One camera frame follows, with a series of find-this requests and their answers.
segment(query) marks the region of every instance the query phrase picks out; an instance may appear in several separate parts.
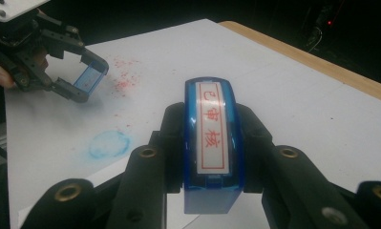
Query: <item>black metal bracket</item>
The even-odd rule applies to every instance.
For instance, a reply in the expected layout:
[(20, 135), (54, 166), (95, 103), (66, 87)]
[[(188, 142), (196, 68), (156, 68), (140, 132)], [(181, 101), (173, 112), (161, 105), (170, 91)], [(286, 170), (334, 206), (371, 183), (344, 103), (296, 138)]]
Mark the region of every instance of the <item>black metal bracket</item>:
[[(270, 132), (249, 108), (237, 104), (237, 109), (246, 158), (243, 191), (263, 192), (271, 228), (381, 228), (381, 182), (363, 182), (356, 194), (332, 184), (302, 151), (274, 146)], [(182, 183), (183, 114), (183, 103), (169, 106), (160, 131), (132, 152), (123, 174), (96, 188), (71, 188), (76, 180), (56, 184), (35, 204), (23, 228), (165, 228), (166, 194), (179, 192)], [(76, 190), (95, 193), (82, 203)], [(76, 200), (53, 205), (56, 193)], [(50, 204), (41, 204), (48, 201), (43, 198), (50, 198)], [(84, 207), (84, 217), (71, 208), (75, 201)], [(60, 215), (71, 222), (56, 224)], [(57, 220), (48, 220), (53, 216)]]

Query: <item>blue circle stain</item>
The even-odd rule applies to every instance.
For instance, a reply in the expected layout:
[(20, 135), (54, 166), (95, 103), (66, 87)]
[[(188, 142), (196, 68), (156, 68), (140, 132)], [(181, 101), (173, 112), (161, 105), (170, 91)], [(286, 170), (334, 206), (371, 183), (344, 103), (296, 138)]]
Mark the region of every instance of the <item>blue circle stain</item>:
[(118, 131), (103, 132), (92, 140), (89, 154), (96, 158), (123, 156), (130, 147), (130, 138)]

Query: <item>wooden table edge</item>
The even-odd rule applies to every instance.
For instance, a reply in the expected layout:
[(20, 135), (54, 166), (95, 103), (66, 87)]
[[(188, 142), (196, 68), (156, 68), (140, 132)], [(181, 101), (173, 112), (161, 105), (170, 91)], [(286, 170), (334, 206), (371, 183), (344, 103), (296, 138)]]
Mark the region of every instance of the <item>wooden table edge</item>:
[(250, 40), (264, 45), (273, 51), (288, 56), (320, 73), (324, 73), (344, 84), (350, 85), (363, 93), (369, 94), (381, 100), (381, 84), (376, 81), (344, 69), (338, 65), (332, 64), (327, 60), (321, 59), (313, 54), (299, 50), (282, 41), (262, 34), (261, 32), (254, 31), (237, 22), (224, 21), (219, 24)]

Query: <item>white paper surface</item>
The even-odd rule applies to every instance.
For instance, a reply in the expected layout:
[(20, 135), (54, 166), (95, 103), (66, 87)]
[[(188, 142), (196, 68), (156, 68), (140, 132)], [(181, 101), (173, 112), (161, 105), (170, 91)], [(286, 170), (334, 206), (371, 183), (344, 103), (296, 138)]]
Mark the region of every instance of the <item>white paper surface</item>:
[[(380, 100), (216, 23), (201, 20), (89, 49), (110, 70), (87, 103), (6, 91), (12, 228), (19, 211), (58, 181), (88, 177), (99, 184), (123, 172), (130, 152), (159, 129), (164, 109), (184, 100), (184, 81), (199, 76), (229, 80), (237, 102), (255, 112), (274, 143), (304, 151), (328, 180), (351, 191), (363, 180), (381, 180)], [(77, 57), (65, 59), (49, 59), (47, 73), (73, 82), (84, 68)], [(104, 135), (122, 136), (125, 144), (93, 156)], [(173, 210), (182, 203), (168, 196), (169, 229), (196, 217)], [(242, 194), (228, 215), (200, 216), (188, 228), (251, 225), (267, 227), (261, 196)]]

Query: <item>white label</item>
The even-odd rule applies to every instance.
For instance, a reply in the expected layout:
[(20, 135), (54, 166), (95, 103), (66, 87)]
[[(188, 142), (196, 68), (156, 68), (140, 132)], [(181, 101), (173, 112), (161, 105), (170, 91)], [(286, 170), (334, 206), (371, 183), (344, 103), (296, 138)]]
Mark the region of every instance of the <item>white label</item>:
[(196, 83), (197, 172), (228, 174), (225, 101), (218, 82)]

